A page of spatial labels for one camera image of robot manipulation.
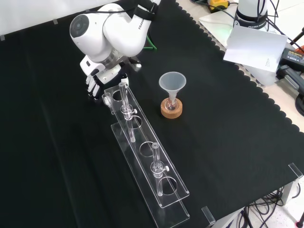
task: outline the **black cloth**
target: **black cloth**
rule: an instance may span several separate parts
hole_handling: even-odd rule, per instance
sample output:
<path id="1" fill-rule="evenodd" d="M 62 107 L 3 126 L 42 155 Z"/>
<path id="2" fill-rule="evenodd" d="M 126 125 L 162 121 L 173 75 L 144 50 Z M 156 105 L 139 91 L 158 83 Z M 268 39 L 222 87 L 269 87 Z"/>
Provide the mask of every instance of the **black cloth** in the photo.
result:
<path id="1" fill-rule="evenodd" d="M 134 2 L 123 2 L 129 8 Z M 107 107 L 89 103 L 69 36 L 76 15 L 6 35 L 0 42 L 1 227 L 155 227 L 119 150 Z M 303 134 L 231 63 L 174 0 L 151 24 L 157 52 L 143 50 L 131 89 L 190 196 L 190 219 L 215 219 L 295 179 Z M 187 78 L 182 116 L 162 117 L 159 77 Z"/>

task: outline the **white wall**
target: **white wall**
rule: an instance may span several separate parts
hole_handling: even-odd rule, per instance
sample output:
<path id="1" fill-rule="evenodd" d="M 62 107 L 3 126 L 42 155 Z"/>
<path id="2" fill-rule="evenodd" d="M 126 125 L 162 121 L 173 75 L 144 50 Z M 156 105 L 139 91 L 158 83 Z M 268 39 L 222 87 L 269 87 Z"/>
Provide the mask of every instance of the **white wall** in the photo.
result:
<path id="1" fill-rule="evenodd" d="M 114 0 L 0 0 L 0 35 L 110 2 Z"/>

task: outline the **plastic funnel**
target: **plastic funnel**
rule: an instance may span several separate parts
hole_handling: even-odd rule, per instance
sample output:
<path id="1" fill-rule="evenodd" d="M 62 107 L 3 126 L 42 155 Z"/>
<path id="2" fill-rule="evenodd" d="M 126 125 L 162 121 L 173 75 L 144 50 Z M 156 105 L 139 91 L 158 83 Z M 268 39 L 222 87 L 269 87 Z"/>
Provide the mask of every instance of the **plastic funnel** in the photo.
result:
<path id="1" fill-rule="evenodd" d="M 186 81 L 186 77 L 179 72 L 168 72 L 161 76 L 159 84 L 169 93 L 169 103 L 173 106 L 176 103 L 176 94 L 186 85 Z"/>

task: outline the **table leg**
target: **table leg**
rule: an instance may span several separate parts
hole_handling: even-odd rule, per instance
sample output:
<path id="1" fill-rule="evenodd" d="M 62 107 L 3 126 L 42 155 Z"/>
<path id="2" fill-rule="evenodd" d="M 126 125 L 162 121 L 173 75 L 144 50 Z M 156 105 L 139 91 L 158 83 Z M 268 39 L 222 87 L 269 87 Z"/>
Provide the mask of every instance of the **table leg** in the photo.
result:
<path id="1" fill-rule="evenodd" d="M 294 193 L 296 191 L 294 191 L 294 189 L 297 188 L 297 185 L 299 183 L 299 178 L 296 179 L 293 182 L 290 182 L 289 184 L 284 186 L 284 190 L 283 190 L 283 194 L 282 194 L 282 202 L 284 205 L 286 205 L 286 203 L 291 200 L 291 198 L 294 196 Z"/>

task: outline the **yellow device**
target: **yellow device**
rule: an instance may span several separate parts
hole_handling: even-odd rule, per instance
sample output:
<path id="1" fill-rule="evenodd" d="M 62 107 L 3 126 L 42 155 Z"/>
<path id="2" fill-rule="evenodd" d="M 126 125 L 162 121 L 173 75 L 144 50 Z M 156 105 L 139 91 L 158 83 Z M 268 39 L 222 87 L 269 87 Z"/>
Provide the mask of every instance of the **yellow device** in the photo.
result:
<path id="1" fill-rule="evenodd" d="M 222 10 L 227 9 L 228 6 L 229 6 L 229 2 L 227 0 L 208 0 L 208 4 L 211 5 L 211 6 L 219 7 Z M 208 6 L 211 13 L 219 11 L 218 9 L 216 9 L 214 7 L 211 7 L 211 6 Z"/>

